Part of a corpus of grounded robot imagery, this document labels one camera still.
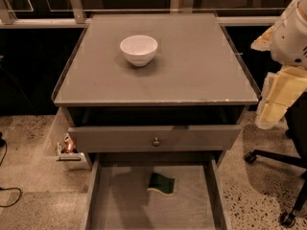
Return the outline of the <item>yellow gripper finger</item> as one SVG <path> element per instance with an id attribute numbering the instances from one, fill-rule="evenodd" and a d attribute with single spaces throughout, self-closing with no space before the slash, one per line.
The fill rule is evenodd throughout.
<path id="1" fill-rule="evenodd" d="M 268 73 L 262 90 L 262 100 L 257 107 L 255 124 L 261 129 L 276 126 L 306 90 L 306 69 L 283 66 L 276 74 Z"/>
<path id="2" fill-rule="evenodd" d="M 269 27 L 260 36 L 258 36 L 250 45 L 250 48 L 256 51 L 265 52 L 271 49 L 273 27 Z"/>

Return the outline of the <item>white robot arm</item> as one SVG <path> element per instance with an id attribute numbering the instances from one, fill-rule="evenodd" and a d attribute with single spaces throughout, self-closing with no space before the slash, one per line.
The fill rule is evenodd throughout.
<path id="1" fill-rule="evenodd" d="M 267 74 L 256 111 L 255 124 L 270 129 L 307 90 L 307 0 L 293 0 L 250 48 L 270 51 L 282 65 L 276 74 Z"/>

